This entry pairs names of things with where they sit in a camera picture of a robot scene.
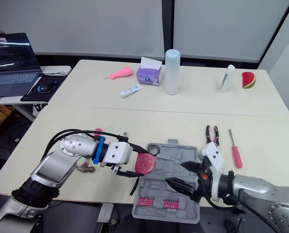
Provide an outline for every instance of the blue band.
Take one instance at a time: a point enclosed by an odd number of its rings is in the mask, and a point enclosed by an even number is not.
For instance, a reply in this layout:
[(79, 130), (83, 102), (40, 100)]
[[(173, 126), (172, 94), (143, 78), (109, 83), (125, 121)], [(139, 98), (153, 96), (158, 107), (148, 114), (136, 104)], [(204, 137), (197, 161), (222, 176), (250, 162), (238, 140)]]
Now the blue band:
[(99, 140), (99, 144), (98, 144), (97, 150), (96, 150), (96, 155), (95, 155), (95, 158), (93, 160), (93, 164), (98, 164), (99, 163), (99, 157), (100, 157), (100, 154), (101, 154), (102, 146), (104, 145), (104, 141), (105, 141), (105, 137), (101, 136), (100, 140)]

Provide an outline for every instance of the computer mouse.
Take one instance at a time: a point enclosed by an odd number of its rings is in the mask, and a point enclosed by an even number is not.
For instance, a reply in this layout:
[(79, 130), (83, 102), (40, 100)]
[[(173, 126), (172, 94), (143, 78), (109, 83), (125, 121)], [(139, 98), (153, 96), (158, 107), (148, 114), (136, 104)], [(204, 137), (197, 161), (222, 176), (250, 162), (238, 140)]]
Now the computer mouse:
[(47, 82), (37, 87), (37, 91), (40, 93), (49, 93), (57, 87), (57, 81)]

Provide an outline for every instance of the table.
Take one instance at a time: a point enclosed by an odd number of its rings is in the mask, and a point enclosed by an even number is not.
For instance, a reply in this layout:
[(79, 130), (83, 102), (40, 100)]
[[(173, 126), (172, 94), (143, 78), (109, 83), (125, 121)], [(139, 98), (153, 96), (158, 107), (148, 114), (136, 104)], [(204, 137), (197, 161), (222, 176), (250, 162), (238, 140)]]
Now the table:
[[(180, 67), (180, 89), (176, 95), (161, 86), (144, 85), (143, 90), (120, 98), (119, 93), (138, 83), (139, 63), (81, 60), (66, 78), (49, 105), (71, 105), (164, 112), (289, 117), (289, 111), (265, 70), (236, 69), (226, 93), (219, 85), (225, 68)], [(110, 73), (129, 66), (130, 77), (105, 80)], [(257, 77), (251, 89), (243, 89), (241, 73), (252, 71)]]
[[(43, 73), (48, 74), (48, 73), (57, 73), (57, 72), (65, 72), (69, 73), (71, 71), (70, 66), (46, 66), (46, 67), (41, 67), (41, 70)], [(35, 116), (29, 112), (26, 108), (22, 107), (22, 104), (35, 104), (35, 103), (47, 103), (43, 101), (21, 101), (20, 99), (23, 96), (10, 96), (10, 97), (2, 97), (0, 98), (0, 105), (12, 105), (16, 110), (18, 110), (20, 113), (22, 113), (25, 117), (27, 117), (30, 121), (34, 121)]]
[[(289, 117), (232, 116), (190, 114), (160, 111), (92, 108), (48, 105), (39, 114), (0, 171), (0, 194), (10, 195), (27, 180), (39, 164), (50, 138), (68, 128), (103, 128), (105, 132), (129, 134), (129, 141), (145, 147), (148, 143), (167, 143), (168, 138), (179, 144), (202, 147), (206, 143), (205, 128), (217, 125), (220, 152), (225, 158), (225, 173), (255, 176), (275, 185), (289, 186)], [(234, 167), (231, 141), (232, 129), (243, 162)], [(136, 154), (122, 170), (134, 170)], [(109, 167), (96, 167), (93, 174), (77, 170), (61, 188), (58, 200), (133, 203), (129, 193), (135, 178), (111, 174)], [(209, 206), (203, 200), (201, 206)]]

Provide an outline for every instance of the toothpaste tube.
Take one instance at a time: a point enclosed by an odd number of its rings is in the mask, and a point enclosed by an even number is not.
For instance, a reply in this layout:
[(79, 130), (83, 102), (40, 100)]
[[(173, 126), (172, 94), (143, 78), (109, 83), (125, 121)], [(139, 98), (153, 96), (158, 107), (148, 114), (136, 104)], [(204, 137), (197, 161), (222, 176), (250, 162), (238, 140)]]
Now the toothpaste tube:
[(135, 86), (130, 87), (129, 89), (127, 89), (127, 90), (125, 90), (125, 91), (122, 91), (122, 92), (120, 93), (120, 96), (121, 96), (121, 98), (124, 98), (124, 97), (126, 97), (126, 96), (129, 96), (129, 95), (135, 93), (136, 91), (141, 90), (142, 88), (143, 88), (142, 86), (140, 86), (139, 84), (137, 84), (137, 85), (135, 85)]

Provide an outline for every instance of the plastic bottle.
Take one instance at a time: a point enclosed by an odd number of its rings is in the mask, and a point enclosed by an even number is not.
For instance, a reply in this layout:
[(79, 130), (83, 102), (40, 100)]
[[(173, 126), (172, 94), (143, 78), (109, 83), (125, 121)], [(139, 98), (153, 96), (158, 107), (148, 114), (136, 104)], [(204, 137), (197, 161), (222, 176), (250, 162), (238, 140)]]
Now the plastic bottle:
[(226, 70), (226, 73), (224, 75), (223, 81), (222, 81), (221, 86), (219, 88), (220, 92), (224, 93), (227, 90), (227, 87), (230, 84), (230, 80), (232, 78), (234, 70), (235, 70), (235, 67), (233, 65), (229, 65), (227, 67), (227, 70)]
[(179, 88), (180, 52), (178, 50), (166, 51), (165, 66), (166, 91), (168, 94), (174, 95)]

